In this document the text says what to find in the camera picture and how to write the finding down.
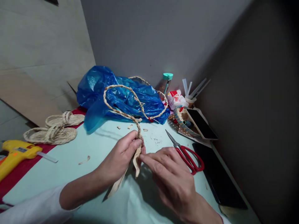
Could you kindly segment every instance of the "braided straw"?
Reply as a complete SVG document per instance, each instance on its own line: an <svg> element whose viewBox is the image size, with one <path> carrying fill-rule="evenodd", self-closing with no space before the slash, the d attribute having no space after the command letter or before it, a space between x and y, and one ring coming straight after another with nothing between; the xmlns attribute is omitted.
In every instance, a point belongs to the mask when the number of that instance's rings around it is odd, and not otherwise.
<svg viewBox="0 0 299 224"><path fill-rule="evenodd" d="M138 77L138 76L130 77L129 79L132 79L132 78L139 78L139 79L141 79L142 81L144 81L146 84L150 85L147 81L145 81L144 79L142 79L142 78L140 78L140 77ZM138 101L138 103L139 103L139 105L140 105L140 107L141 107L142 113L143 113L143 115L146 117L146 119L154 119L154 118L160 117L160 116L166 111L166 109L167 109L167 107L168 107L168 101L167 101L167 99L166 99L166 96L165 96L162 92L158 91L158 92L160 92L160 93L164 96L164 98L165 98L165 100L166 100L166 107L164 107L164 110L162 110L162 112L161 112L160 114L158 114L157 116L154 116L154 117L147 117L146 114L145 114L145 112L144 112L144 108L143 108L144 103L141 103L141 102L140 102L138 96L136 95L136 93L133 91L132 88L127 87L127 86L124 86L124 85L110 85L110 86L107 86L107 87L105 88L105 90L104 90L104 94L103 94L104 103L107 105L107 107L110 109L111 112L116 113L116 114L119 114L119 115L121 115L121 116L123 116L123 117L126 117L126 118L128 118L128 119L132 119L132 120L134 121L134 123L136 124L137 129L138 129L138 135L137 135L137 138L142 139L142 136L141 136L141 128L140 128L140 125L139 125L139 123L138 123L138 122L141 122L142 119L136 119L135 117L133 117L133 116L131 116L131 115L129 115L129 114L126 114L126 113L124 113L124 112L122 112L122 111L116 110L116 109L112 108L112 107L107 103L107 100L106 100L106 92L107 92L109 89L116 88L116 87L122 87L122 88L128 89L128 90L131 91L131 93L133 93L133 95L134 95L134 99L135 99L136 101ZM140 153L141 153L141 146L139 146L139 147L137 148L137 150L136 150L136 152L135 152L135 154L134 154L134 157L133 157L133 164L134 164L134 167L135 167L135 169L136 169L136 175L135 175L136 178L138 177L138 175L139 175L139 173L140 173L140 169L139 169L138 164L137 164L137 158L138 158L138 156L140 155ZM120 184L121 184L121 182L122 182L122 180L123 180L123 177L125 176L125 173L123 174L123 176L122 176L117 182L114 183L114 185L112 186L112 189L111 189L111 191L110 191L108 197L110 197L111 195L113 195L113 194L118 190L118 188L119 188L119 186L120 186Z"/></svg>
<svg viewBox="0 0 299 224"><path fill-rule="evenodd" d="M74 140L76 136L76 129L64 128L63 125L54 125L50 128L32 128L23 134L27 142L49 145L63 145Z"/></svg>
<svg viewBox="0 0 299 224"><path fill-rule="evenodd" d="M141 79L145 84L147 84L147 85L150 86L150 84L149 84L147 81L145 81L143 78L140 78L139 76L132 76L132 77L129 77L129 79L133 79L133 78Z"/></svg>
<svg viewBox="0 0 299 224"><path fill-rule="evenodd" d="M62 115L52 115L46 119L46 127L63 124L64 127L75 126L84 121L85 116L82 114L73 114L71 111L66 111Z"/></svg>
<svg viewBox="0 0 299 224"><path fill-rule="evenodd" d="M73 115L71 111L66 111L62 115L49 116L45 128L32 128L26 131L23 137L34 144L63 145L77 136L76 129L65 127L82 123L84 117L81 114Z"/></svg>

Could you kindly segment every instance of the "hand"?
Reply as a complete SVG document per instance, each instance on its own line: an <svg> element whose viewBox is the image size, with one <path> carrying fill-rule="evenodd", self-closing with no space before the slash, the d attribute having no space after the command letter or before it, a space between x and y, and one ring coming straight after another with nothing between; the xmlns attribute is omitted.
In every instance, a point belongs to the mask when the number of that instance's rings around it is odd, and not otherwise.
<svg viewBox="0 0 299 224"><path fill-rule="evenodd" d="M139 158L151 169L162 202L185 223L222 223L218 213L195 191L194 178L174 147Z"/></svg>
<svg viewBox="0 0 299 224"><path fill-rule="evenodd" d="M95 175L98 176L101 182L105 183L107 187L121 178L127 170L136 149L140 145L141 153L145 154L143 139L137 139L137 135L138 132L134 130L118 140L108 156L99 167L94 170Z"/></svg>

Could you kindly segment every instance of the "gray wall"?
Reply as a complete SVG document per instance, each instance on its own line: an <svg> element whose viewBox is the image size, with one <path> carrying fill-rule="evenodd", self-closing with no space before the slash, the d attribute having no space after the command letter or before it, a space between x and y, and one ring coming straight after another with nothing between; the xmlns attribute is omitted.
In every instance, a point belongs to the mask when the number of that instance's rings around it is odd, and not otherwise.
<svg viewBox="0 0 299 224"><path fill-rule="evenodd" d="M82 1L97 65L117 76L141 76L155 87L174 73L170 90L182 79L202 79L199 70L251 0Z"/></svg>
<svg viewBox="0 0 299 224"><path fill-rule="evenodd" d="M197 104L263 223L287 223L297 207L298 45L283 8L254 4L206 68L212 81Z"/></svg>
<svg viewBox="0 0 299 224"><path fill-rule="evenodd" d="M66 81L95 65L80 0L1 0L0 43L0 75L25 72L61 111L78 106ZM27 122L0 100L0 140L22 139Z"/></svg>

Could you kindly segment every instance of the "white sleeve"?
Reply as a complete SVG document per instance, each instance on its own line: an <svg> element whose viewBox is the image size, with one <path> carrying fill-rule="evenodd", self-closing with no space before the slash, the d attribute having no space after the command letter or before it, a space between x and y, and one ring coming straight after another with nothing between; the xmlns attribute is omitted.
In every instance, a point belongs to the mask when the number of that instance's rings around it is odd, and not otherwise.
<svg viewBox="0 0 299 224"><path fill-rule="evenodd" d="M0 223L5 224L35 224L64 223L78 210L64 210L59 203L59 197L66 184L49 189L26 200L0 214Z"/></svg>
<svg viewBox="0 0 299 224"><path fill-rule="evenodd" d="M223 224L231 224L230 221L228 221L228 219L226 217L224 217L223 215L219 214L220 217L222 218Z"/></svg>

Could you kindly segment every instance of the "light blue tablecloth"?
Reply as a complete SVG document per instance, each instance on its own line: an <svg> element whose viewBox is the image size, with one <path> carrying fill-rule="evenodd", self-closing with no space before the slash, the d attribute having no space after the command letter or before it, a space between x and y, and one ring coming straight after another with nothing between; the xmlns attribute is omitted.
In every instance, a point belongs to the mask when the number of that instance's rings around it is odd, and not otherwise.
<svg viewBox="0 0 299 224"><path fill-rule="evenodd" d="M82 175L94 170L108 155L118 139L136 128L131 123L107 120L95 133L87 135L83 125L78 130L76 139L65 145L56 146L48 154L57 158L57 163L41 159L3 198L6 203L17 204L31 198L36 194L70 182ZM165 132L165 129L181 145L192 148L193 141L176 133L166 122L164 125L155 123L141 123L146 151L156 152L162 147L173 146ZM78 163L90 160L82 165ZM194 176L196 191L201 194L207 202L220 212L218 204L207 183L203 172ZM177 218L160 202L157 189L152 181L151 172L142 166L141 173L137 179L132 173L126 175L120 189L108 200L103 202L106 192L97 198L84 204L75 214L73 223L177 223ZM236 210L229 217L232 224L235 223L260 223L252 208L244 198L248 210Z"/></svg>

